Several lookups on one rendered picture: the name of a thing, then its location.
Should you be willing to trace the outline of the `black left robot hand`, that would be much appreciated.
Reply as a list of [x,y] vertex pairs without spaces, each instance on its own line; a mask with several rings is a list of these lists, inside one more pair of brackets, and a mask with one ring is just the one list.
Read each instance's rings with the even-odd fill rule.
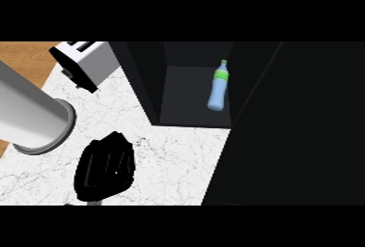
[[133,185],[134,148],[124,135],[112,131],[82,150],[73,175],[73,191],[81,202],[97,202]]

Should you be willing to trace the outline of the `dark grey open cabinet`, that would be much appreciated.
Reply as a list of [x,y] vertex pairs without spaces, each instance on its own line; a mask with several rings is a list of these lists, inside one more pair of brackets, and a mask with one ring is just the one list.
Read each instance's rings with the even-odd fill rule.
[[[153,125],[232,128],[282,43],[113,41],[110,44]],[[208,109],[214,71],[227,62],[223,110]]]

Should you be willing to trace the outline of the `large grey cylinder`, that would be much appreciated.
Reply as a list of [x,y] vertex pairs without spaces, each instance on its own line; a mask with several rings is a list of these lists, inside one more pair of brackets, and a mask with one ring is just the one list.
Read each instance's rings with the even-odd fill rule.
[[75,126],[72,105],[51,98],[0,61],[0,139],[28,155],[51,151]]

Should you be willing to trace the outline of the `white and black toaster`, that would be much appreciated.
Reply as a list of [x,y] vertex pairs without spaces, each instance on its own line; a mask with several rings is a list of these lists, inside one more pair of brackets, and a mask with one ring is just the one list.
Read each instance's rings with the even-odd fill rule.
[[76,88],[90,93],[119,67],[109,43],[106,41],[62,41],[50,49],[60,72],[73,82]]

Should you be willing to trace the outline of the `blue bottle with green label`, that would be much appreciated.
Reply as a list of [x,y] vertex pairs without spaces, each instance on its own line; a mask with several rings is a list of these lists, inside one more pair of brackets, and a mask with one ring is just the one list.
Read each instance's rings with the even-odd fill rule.
[[208,98],[208,103],[206,103],[206,106],[212,111],[223,110],[227,78],[229,78],[229,72],[226,68],[226,60],[221,60],[221,64],[214,72],[212,88],[211,88],[211,93],[209,93],[209,98]]

